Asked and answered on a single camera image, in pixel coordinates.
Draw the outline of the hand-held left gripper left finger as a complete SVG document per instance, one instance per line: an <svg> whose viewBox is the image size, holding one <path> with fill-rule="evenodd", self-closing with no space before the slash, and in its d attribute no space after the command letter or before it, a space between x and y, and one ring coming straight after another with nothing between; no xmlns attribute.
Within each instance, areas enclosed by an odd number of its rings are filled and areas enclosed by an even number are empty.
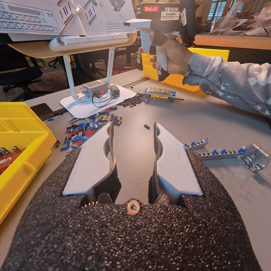
<svg viewBox="0 0 271 271"><path fill-rule="evenodd" d="M85 195L90 203L108 194L115 203L121 189L113 151L114 123L106 124L82 146L63 196Z"/></svg>

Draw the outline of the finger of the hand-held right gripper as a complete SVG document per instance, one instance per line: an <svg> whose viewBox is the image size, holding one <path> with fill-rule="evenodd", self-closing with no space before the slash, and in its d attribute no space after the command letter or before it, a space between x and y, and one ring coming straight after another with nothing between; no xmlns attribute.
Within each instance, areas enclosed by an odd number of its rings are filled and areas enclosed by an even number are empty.
<svg viewBox="0 0 271 271"><path fill-rule="evenodd" d="M138 28L140 30L141 46L144 54L148 54L150 52L150 47L152 45L151 22L151 19L131 19L124 22L124 25L132 28Z"/></svg>

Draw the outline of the long grey beam panel assembly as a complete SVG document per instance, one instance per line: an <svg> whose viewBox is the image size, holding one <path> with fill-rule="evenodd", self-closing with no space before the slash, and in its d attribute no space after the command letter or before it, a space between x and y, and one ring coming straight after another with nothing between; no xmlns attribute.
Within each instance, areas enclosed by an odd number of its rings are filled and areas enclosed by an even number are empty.
<svg viewBox="0 0 271 271"><path fill-rule="evenodd" d="M263 170L271 161L270 154L255 143L234 151L226 151L225 149L221 152L213 150L212 152L199 153L196 151L195 154L202 161L238 158L252 172Z"/></svg>

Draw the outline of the grey desk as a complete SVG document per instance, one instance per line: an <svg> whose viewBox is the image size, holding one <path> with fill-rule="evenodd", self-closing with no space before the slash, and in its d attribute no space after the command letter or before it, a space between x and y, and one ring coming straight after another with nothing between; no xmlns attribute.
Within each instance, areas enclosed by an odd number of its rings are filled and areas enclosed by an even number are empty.
<svg viewBox="0 0 271 271"><path fill-rule="evenodd" d="M236 150L256 143L270 154L268 120L259 115L238 110L201 91L190 92L143 78L139 70L113 76L111 82L127 89L133 86L136 93L150 86L167 87L184 99L173 103L150 100L133 108L118 106L113 111L123 119L121 126L114 128L113 138L121 182L117 204L130 198L148 203L148 182L155 160L155 122L183 144L209 137L207 151ZM259 172L251 172L238 159L206 161L206 165L239 209L262 269L270 270L270 165Z"/></svg>

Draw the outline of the person's right hand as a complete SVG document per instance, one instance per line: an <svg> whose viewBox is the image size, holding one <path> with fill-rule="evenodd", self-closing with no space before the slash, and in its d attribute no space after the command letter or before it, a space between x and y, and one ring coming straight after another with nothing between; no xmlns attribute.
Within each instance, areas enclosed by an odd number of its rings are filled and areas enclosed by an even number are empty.
<svg viewBox="0 0 271 271"><path fill-rule="evenodd" d="M193 53L178 41L169 38L162 47L168 55L168 73L185 76L189 72L188 64Z"/></svg>

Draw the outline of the black printed toy box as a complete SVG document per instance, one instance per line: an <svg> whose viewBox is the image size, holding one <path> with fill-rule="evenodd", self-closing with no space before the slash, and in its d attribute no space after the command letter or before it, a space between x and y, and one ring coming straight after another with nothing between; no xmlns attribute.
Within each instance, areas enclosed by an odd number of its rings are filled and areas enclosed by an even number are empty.
<svg viewBox="0 0 271 271"><path fill-rule="evenodd" d="M181 14L180 4L170 4L170 3L142 3L137 5L137 19L151 19L158 21L171 21L177 20ZM181 37L170 38L173 40L181 39ZM154 39L154 31L152 30L152 42ZM138 38L138 54L142 55L143 48L141 46L141 38ZM156 54L156 47L151 45L149 54ZM157 57L152 56L150 58L153 68L158 70L160 64L157 62Z"/></svg>

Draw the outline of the pile of colourful toy pieces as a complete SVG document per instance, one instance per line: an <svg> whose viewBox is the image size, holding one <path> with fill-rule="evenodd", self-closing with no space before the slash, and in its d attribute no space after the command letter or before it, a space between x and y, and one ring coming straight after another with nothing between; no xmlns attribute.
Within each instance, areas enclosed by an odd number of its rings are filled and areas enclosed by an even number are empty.
<svg viewBox="0 0 271 271"><path fill-rule="evenodd" d="M113 122L120 126L122 117L111 114L112 111L117 110L117 106L111 106L108 109L99 111L98 113L87 117L85 119L78 119L76 117L70 118L70 124L66 128L67 136L63 140L61 151L66 151L70 154L74 149L82 147L82 145L96 134L103 127Z"/></svg>

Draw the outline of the yellow plastic bin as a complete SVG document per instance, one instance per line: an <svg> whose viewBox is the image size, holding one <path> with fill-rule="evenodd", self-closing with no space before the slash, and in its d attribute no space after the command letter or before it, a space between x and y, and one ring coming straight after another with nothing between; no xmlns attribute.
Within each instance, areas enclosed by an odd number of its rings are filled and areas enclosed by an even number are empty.
<svg viewBox="0 0 271 271"><path fill-rule="evenodd" d="M189 48L189 51L193 53L199 53L204 56L222 56L224 61L228 61L229 58L229 50L221 50L221 49L203 49L203 48ZM142 61L143 61L143 75L144 77L148 77L153 80L158 80L158 72L157 70L153 69L152 63L149 61L150 55L149 54L142 54ZM172 86L176 86L179 88L183 88L185 90L189 90L192 92L199 91L199 86L189 86L187 84L182 84L183 76L178 74L171 74L169 75L163 82Z"/></svg>

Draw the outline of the white base with battery box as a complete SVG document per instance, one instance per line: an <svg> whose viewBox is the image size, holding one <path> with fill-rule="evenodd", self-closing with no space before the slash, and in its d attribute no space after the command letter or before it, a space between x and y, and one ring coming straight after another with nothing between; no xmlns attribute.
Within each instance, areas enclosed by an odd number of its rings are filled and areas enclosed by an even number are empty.
<svg viewBox="0 0 271 271"><path fill-rule="evenodd" d="M120 96L111 100L109 103L108 101L104 100L103 102L95 103L97 106L105 105L104 107L98 108L96 107L92 101L91 98L87 98L82 93L79 93L79 100L81 102L75 101L72 96L63 98L60 101L60 104L65 107L74 117L83 119L89 116L92 116L101 110L108 109L111 106L117 105L119 103L122 103L124 100L132 98L136 96L136 93L132 90L128 90L122 86L117 85L117 87L120 90Z"/></svg>

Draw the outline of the window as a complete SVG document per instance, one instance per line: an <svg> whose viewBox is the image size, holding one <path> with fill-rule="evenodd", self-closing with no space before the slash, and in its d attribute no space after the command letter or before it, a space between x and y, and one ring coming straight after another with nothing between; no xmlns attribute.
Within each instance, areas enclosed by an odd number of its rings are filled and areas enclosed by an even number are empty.
<svg viewBox="0 0 271 271"><path fill-rule="evenodd" d="M237 11L239 13L241 12L243 6L243 1L211 0L208 15L206 17L206 22L220 19L221 17L223 17L224 13L228 14L231 9L236 9L237 7L239 7Z"/></svg>

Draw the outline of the white metal stand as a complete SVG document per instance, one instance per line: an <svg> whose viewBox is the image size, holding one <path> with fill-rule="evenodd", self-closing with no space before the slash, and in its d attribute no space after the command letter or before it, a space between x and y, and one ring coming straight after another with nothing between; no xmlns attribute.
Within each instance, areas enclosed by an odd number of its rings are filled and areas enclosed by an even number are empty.
<svg viewBox="0 0 271 271"><path fill-rule="evenodd" d="M113 60L114 60L114 49L118 46L125 46L126 44L130 45L134 43L137 37L137 32L134 33L119 33L113 35L102 35L102 36L64 36L57 37L52 39L49 42L49 48L54 52L61 52L63 55L67 78L70 86L70 91L72 94L72 98L76 102L83 102L83 98L79 98L75 93L73 76L71 72L71 68L69 66L69 55L71 51L80 52L89 52L98 49L108 49L109 48L109 56L108 56L108 67L107 67L107 78L106 82L110 84L112 69L113 69Z"/></svg>

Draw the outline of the yellow printed toy box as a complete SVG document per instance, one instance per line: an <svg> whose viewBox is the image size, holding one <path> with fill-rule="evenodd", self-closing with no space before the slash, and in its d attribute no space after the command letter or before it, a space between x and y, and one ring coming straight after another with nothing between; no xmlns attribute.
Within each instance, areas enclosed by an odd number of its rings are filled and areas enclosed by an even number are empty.
<svg viewBox="0 0 271 271"><path fill-rule="evenodd" d="M1 102L0 147L22 153L0 176L0 223L13 208L56 142L51 130L23 102Z"/></svg>

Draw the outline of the pile of clear plastic bags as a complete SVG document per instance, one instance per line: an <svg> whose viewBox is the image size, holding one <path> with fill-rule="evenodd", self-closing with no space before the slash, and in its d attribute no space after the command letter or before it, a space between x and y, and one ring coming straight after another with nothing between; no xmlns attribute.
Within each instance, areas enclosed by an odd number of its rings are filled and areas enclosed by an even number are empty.
<svg viewBox="0 0 271 271"><path fill-rule="evenodd" d="M267 2L260 12L251 16L248 12L230 11L225 17L212 22L210 35L240 34L248 37L270 37L270 12L270 2Z"/></svg>

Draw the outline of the grey motor block, orange part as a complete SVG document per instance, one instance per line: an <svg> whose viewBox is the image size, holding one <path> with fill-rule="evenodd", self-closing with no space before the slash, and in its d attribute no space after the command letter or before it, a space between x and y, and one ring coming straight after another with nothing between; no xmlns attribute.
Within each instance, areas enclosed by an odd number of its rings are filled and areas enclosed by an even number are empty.
<svg viewBox="0 0 271 271"><path fill-rule="evenodd" d="M82 84L80 89L82 94L88 98L102 98L108 92L109 83L103 80L95 80L89 83Z"/></svg>

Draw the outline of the pile of black toy pieces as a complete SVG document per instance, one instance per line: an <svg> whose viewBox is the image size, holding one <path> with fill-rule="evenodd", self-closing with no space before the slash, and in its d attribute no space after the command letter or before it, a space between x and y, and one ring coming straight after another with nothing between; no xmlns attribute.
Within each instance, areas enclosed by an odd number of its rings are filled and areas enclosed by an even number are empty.
<svg viewBox="0 0 271 271"><path fill-rule="evenodd" d="M142 102L141 98L144 97L142 95L136 95L132 98L125 99L123 102L119 103L119 106L123 107L134 107Z"/></svg>

